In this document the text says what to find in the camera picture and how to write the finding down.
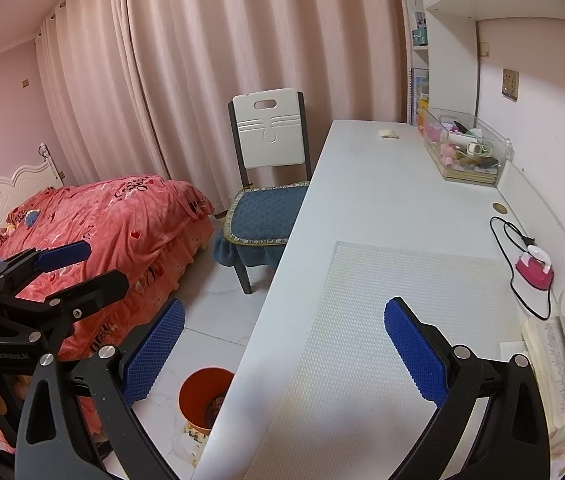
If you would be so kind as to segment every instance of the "clear plastic box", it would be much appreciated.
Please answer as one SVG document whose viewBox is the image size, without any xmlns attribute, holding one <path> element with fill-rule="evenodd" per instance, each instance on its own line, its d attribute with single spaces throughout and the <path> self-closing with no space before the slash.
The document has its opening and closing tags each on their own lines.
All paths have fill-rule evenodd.
<svg viewBox="0 0 565 480">
<path fill-rule="evenodd" d="M 513 146 L 491 126 L 472 114 L 421 108 L 418 129 L 424 145 L 445 180 L 495 186 Z M 469 133 L 462 133 L 464 126 Z"/>
</svg>

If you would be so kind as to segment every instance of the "white tile floor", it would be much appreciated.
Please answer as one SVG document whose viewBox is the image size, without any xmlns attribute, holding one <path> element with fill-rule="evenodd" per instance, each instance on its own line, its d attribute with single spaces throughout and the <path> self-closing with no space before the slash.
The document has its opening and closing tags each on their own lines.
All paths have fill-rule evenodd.
<svg viewBox="0 0 565 480">
<path fill-rule="evenodd" d="M 180 386 L 200 368 L 236 371 L 274 275 L 269 267 L 248 269 L 254 292 L 247 296 L 233 268 L 217 264 L 211 252 L 211 244 L 199 251 L 181 278 L 177 296 L 186 312 L 184 332 L 149 397 L 133 408 L 181 480 L 191 478 L 194 466 L 190 458 L 193 442 L 182 433 L 186 422 L 178 409 Z M 105 464 L 111 473 L 127 478 L 114 454 Z"/>
</svg>

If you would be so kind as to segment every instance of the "chair leg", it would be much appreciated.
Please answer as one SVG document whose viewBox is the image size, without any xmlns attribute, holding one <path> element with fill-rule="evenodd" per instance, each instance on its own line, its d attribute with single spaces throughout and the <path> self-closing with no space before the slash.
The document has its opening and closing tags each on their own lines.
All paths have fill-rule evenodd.
<svg viewBox="0 0 565 480">
<path fill-rule="evenodd" d="M 246 267 L 243 264 L 235 264 L 234 269 L 240 280 L 240 285 L 242 285 L 243 292 L 245 294 L 251 294 L 251 282 L 249 281 L 249 275 L 246 273 Z"/>
</svg>

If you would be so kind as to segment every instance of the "blue seat cushion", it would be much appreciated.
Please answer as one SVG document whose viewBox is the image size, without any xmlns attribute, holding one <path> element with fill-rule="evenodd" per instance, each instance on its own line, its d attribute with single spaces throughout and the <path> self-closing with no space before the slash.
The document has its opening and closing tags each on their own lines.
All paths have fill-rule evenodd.
<svg viewBox="0 0 565 480">
<path fill-rule="evenodd" d="M 245 189 L 227 212 L 214 239 L 213 257 L 221 265 L 268 265 L 277 269 L 307 193 L 308 182 Z"/>
<path fill-rule="evenodd" d="M 308 182 L 243 189 L 227 212 L 223 233 L 237 245 L 284 245 L 289 240 Z"/>
</svg>

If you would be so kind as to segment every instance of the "desk mat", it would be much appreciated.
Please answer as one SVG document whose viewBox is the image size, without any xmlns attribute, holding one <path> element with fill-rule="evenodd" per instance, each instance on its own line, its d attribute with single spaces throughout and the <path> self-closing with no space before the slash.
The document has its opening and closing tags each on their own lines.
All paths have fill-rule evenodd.
<svg viewBox="0 0 565 480">
<path fill-rule="evenodd" d="M 313 327 L 245 480 L 387 480 L 435 410 L 385 332 L 385 304 L 402 296 L 452 345 L 499 359 L 520 340 L 502 260 L 338 242 Z M 485 402 L 445 476 L 460 470 Z"/>
</svg>

